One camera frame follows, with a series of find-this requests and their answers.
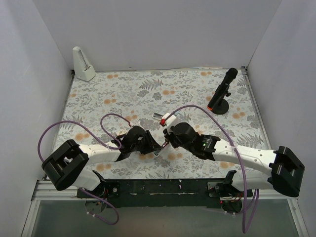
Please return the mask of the light blue stapler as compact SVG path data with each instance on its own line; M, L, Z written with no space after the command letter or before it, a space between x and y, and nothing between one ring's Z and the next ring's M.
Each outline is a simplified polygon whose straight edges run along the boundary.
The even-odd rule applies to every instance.
M153 119L156 119L156 120L161 120L162 117L163 117L163 115L158 114L158 113L153 113L153 114L152 114L152 118L153 118Z

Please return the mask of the beige stapler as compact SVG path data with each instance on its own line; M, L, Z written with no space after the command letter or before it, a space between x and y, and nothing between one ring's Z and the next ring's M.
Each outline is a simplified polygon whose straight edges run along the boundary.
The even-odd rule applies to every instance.
M161 148L154 152L154 156L158 157L159 155L161 155L161 153L168 147L168 145L169 145L168 142L164 142Z

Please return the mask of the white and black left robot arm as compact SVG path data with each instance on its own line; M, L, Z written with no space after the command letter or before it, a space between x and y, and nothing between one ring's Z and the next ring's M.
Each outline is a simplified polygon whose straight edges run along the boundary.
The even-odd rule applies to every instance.
M73 139L67 140L42 162L41 167L56 190L75 186L87 189L98 198L104 194L105 185L101 182L102 177L85 169L86 166L121 161L133 152L146 155L160 149L148 130L135 125L126 134L104 145L80 145Z

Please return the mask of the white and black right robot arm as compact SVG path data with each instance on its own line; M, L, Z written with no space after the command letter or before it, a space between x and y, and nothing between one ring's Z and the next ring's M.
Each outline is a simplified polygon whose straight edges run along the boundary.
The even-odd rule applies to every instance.
M274 189L288 197L299 196L305 166L288 147L280 146L277 150L234 147L216 136L198 134L186 122L162 125L166 141L174 148L181 147L202 160L231 162L254 169L245 177L236 171L229 172L228 181L223 184L227 195L242 192L246 181L248 189Z

